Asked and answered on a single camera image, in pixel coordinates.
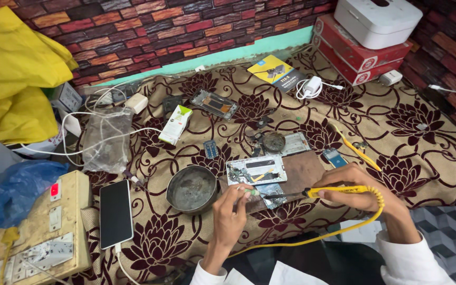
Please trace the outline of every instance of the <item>brick pattern wallpaper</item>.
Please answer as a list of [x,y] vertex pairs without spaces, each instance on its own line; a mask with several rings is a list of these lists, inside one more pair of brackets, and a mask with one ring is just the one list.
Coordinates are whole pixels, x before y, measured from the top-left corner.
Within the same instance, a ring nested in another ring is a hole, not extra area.
[[253,44],[312,25],[332,0],[0,0],[79,63],[73,85],[95,85]]
[[[402,74],[419,88],[434,84],[456,90],[456,1],[412,3],[424,16],[411,34],[414,46],[401,66]],[[456,93],[430,93],[439,102],[436,105],[456,122]]]

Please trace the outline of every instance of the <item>brown floral rug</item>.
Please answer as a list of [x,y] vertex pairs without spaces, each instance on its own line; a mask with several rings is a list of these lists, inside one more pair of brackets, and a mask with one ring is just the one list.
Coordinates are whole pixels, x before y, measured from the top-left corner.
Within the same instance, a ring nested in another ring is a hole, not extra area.
[[[348,160],[355,161],[370,175],[402,196],[410,208],[424,205],[451,205],[456,202],[456,127],[439,110],[423,101],[404,83],[383,87],[366,83],[351,87],[330,67],[313,47],[306,47],[286,61],[308,75],[345,86],[344,90],[324,88],[321,96],[307,101],[294,98],[295,89],[283,93],[263,82],[246,69],[250,64],[229,66],[172,79],[156,77],[143,93],[149,106],[134,116],[133,129],[162,128],[161,100],[165,96],[190,98],[199,87],[239,103],[232,120],[223,121],[193,107],[193,117],[181,141],[172,146],[158,140],[158,133],[145,130],[131,137],[128,169],[140,178],[148,178],[148,192],[132,185],[131,198],[135,236],[123,243],[121,255],[126,271],[145,282],[170,274],[175,266],[193,266],[202,258],[212,237],[212,212],[187,216],[175,211],[165,199],[168,181],[180,169],[206,166],[217,176],[225,174],[225,162],[248,157],[257,121],[269,116],[264,131],[283,134],[302,131],[312,149],[320,155],[336,148]],[[192,107],[188,101],[185,105]],[[366,141],[365,153],[382,168],[376,172],[361,161],[327,127],[328,121],[349,141]],[[207,159],[202,143],[215,139],[219,156]],[[331,166],[321,156],[326,170]],[[123,179],[122,175],[88,173],[95,203],[84,210],[83,218],[90,244],[93,267],[71,276],[74,284],[126,283],[115,251],[99,248],[99,189]],[[274,210],[251,214],[234,250],[269,243],[303,232],[327,227],[365,213],[345,205],[320,199],[302,199]]]

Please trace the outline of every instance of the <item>plastic bag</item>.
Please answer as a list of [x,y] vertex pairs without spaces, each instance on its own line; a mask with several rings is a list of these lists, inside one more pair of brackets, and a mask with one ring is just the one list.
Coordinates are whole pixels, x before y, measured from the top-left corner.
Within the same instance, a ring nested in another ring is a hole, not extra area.
[[36,198],[66,174],[68,166],[68,163],[30,160],[8,167],[0,184],[0,228],[19,225]]
[[116,135],[99,145],[85,150],[82,154],[84,170],[120,174],[126,169],[130,144],[130,129],[133,113],[129,108],[114,107],[98,109],[105,116],[91,115],[86,126],[84,149]]

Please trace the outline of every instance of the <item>white smartphone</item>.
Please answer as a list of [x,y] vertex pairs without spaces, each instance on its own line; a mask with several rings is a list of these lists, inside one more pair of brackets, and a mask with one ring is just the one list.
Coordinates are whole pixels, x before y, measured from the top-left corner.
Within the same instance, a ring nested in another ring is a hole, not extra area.
[[108,249],[132,238],[130,182],[124,179],[100,189],[100,247]]

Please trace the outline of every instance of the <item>yellow bag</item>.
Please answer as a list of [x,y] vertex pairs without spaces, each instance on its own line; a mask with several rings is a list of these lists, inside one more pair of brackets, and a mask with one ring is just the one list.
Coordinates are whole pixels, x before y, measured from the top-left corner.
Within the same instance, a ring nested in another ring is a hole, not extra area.
[[59,43],[31,30],[8,7],[0,8],[0,142],[35,143],[58,133],[40,87],[56,87],[78,68]]

